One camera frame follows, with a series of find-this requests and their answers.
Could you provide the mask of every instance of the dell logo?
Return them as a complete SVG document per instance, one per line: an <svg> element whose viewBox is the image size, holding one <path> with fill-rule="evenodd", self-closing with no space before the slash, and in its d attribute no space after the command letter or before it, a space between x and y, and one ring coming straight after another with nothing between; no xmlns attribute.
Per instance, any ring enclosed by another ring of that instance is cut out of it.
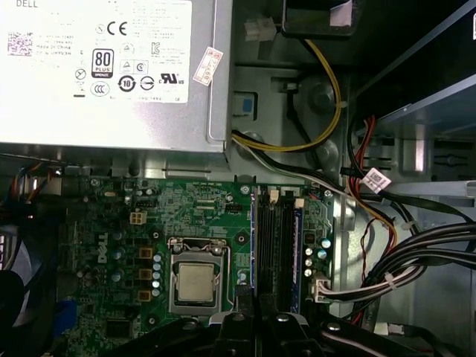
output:
<svg viewBox="0 0 476 357"><path fill-rule="evenodd" d="M97 262L99 264L107 263L107 233L99 235L99 248L97 249L99 255L97 256Z"/></svg>

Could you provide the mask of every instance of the barcode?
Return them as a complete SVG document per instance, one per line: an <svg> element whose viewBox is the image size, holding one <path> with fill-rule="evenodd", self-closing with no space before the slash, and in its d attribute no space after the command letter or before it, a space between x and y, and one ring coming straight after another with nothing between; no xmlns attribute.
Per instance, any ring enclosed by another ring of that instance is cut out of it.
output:
<svg viewBox="0 0 476 357"><path fill-rule="evenodd" d="M374 182L379 183L383 179L383 177L381 177L378 173L371 173L370 179Z"/></svg>
<svg viewBox="0 0 476 357"><path fill-rule="evenodd" d="M33 34L9 32L7 54L8 56L33 56Z"/></svg>

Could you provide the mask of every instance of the chip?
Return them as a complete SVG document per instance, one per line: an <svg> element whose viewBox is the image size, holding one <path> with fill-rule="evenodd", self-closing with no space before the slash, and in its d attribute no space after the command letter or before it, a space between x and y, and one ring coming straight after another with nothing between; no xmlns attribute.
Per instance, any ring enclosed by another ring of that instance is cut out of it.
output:
<svg viewBox="0 0 476 357"><path fill-rule="evenodd" d="M141 248L139 249L139 258L140 259L152 259L154 251L152 248Z"/></svg>
<svg viewBox="0 0 476 357"><path fill-rule="evenodd" d="M139 280L152 280L152 269L139 269Z"/></svg>
<svg viewBox="0 0 476 357"><path fill-rule="evenodd" d="M304 234L304 242L306 244L314 244L315 243L315 235L313 233Z"/></svg>
<svg viewBox="0 0 476 357"><path fill-rule="evenodd" d="M148 303L152 300L152 294L149 290L139 290L137 300L141 303Z"/></svg>
<svg viewBox="0 0 476 357"><path fill-rule="evenodd" d="M130 338L131 323L128 320L107 320L106 337L107 338Z"/></svg>
<svg viewBox="0 0 476 357"><path fill-rule="evenodd" d="M203 263L181 263L178 266L177 292L181 302L212 302L214 266Z"/></svg>

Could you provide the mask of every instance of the warning symbol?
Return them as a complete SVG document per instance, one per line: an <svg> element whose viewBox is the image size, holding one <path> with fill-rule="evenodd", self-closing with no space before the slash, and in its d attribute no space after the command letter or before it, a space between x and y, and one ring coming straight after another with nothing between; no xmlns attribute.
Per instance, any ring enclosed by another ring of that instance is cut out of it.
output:
<svg viewBox="0 0 476 357"><path fill-rule="evenodd" d="M123 74L132 73L134 71L133 64L134 62L129 60L120 61L120 72Z"/></svg>

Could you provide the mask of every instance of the white sticker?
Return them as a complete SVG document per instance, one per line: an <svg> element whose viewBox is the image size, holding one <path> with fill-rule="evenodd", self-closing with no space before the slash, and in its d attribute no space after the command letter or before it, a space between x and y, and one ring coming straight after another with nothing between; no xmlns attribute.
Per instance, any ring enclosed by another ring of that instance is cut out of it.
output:
<svg viewBox="0 0 476 357"><path fill-rule="evenodd" d="M362 179L362 182L374 193L379 193L381 190L384 190L392 181L377 169L372 168Z"/></svg>
<svg viewBox="0 0 476 357"><path fill-rule="evenodd" d="M216 50L215 48L208 47L203 55L202 61L200 62L199 67L197 68L193 80L209 86L213 75L215 74L216 67L220 63L220 60L223 57L223 52Z"/></svg>
<svg viewBox="0 0 476 357"><path fill-rule="evenodd" d="M0 1L10 93L38 100L186 103L191 33L190 0Z"/></svg>

